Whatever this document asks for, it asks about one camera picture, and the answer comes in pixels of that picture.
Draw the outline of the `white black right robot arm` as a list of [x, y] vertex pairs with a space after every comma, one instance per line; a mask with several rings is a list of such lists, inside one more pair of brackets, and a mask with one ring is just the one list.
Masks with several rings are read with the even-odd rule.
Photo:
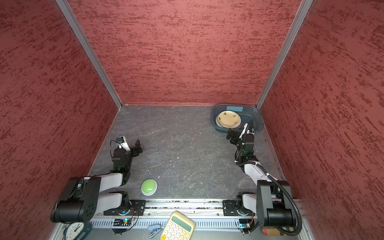
[[235, 164], [256, 184], [257, 192], [240, 192], [235, 203], [242, 216], [255, 214], [261, 227], [272, 227], [284, 235], [296, 236], [303, 226], [300, 210], [291, 187], [286, 181], [273, 177], [254, 155], [254, 133], [243, 130], [237, 133], [229, 129], [227, 140], [237, 147]]

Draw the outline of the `beige plate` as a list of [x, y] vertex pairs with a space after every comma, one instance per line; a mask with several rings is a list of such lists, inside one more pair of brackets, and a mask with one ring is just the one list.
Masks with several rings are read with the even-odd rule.
[[233, 111], [223, 111], [216, 117], [216, 124], [222, 128], [235, 129], [241, 125], [241, 117]]

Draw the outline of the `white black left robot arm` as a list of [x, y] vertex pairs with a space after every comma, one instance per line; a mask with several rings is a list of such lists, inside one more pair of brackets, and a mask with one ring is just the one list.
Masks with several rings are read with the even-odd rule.
[[124, 136], [110, 141], [116, 148], [111, 152], [113, 169], [103, 175], [70, 178], [52, 209], [53, 223], [87, 223], [95, 215], [134, 216], [135, 209], [127, 192], [110, 192], [111, 189], [126, 185], [131, 175], [134, 157], [143, 152], [139, 140], [130, 147]]

